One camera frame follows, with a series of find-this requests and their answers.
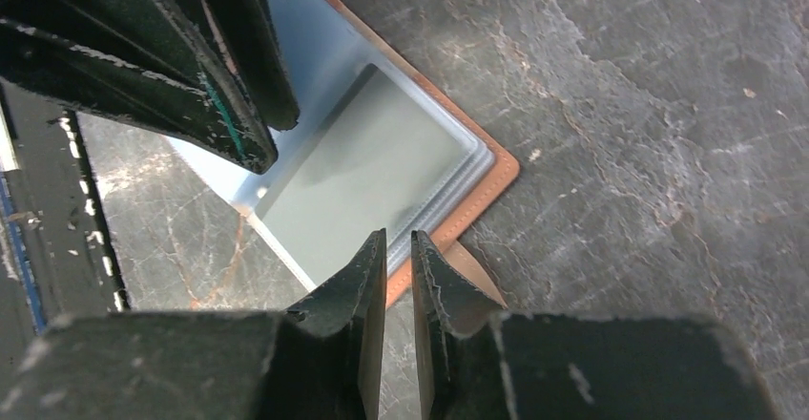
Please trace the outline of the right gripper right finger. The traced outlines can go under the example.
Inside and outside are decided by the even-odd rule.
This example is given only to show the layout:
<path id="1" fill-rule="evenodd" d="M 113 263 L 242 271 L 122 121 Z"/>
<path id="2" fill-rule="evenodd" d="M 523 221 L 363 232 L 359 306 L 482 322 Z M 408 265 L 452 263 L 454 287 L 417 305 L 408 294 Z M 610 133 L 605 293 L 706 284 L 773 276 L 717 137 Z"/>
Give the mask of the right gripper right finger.
<path id="1" fill-rule="evenodd" d="M 700 315 L 507 310 L 411 235 L 426 419 L 774 419 L 741 342 Z"/>

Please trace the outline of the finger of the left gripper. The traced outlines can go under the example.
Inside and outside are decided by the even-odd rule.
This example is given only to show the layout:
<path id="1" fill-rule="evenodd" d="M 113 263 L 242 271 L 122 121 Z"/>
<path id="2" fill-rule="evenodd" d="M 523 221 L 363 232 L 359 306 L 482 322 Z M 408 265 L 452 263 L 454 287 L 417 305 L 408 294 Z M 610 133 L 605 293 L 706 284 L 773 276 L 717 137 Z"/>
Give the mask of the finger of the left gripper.
<path id="1" fill-rule="evenodd" d="M 255 174 L 279 153 L 268 132 L 164 132 L 134 119 L 176 86 L 179 45 L 148 0 L 1 0 L 1 78 L 67 109 L 189 142 Z"/>
<path id="2" fill-rule="evenodd" d="M 175 87 L 134 119 L 164 132 L 268 132 L 298 124 L 267 0 L 148 0 L 179 45 L 163 50 Z"/>

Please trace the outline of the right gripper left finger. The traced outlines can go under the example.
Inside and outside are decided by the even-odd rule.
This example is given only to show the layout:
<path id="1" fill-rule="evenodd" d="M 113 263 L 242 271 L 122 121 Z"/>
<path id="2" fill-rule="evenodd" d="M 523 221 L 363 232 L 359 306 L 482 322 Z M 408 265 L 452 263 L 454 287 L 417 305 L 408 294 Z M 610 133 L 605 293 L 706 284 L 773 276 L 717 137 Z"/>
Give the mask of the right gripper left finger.
<path id="1" fill-rule="evenodd" d="M 284 310 L 65 317 L 36 338 L 5 419 L 374 419 L 386 234 Z"/>

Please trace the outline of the tan leather card holder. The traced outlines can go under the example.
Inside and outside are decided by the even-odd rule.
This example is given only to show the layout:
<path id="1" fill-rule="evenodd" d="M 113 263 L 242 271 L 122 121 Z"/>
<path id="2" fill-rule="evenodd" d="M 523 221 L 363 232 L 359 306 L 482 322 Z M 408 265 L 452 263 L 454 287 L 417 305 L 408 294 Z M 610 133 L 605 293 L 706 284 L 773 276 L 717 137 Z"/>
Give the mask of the tan leather card holder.
<path id="1" fill-rule="evenodd" d="M 274 134 L 277 162 L 257 175 L 181 140 L 172 147 L 308 290 L 382 228 L 395 303 L 411 284 L 410 235 L 423 230 L 500 300 L 459 239 L 517 178 L 517 159 L 340 0 L 268 3 L 301 107 L 297 126 Z"/>

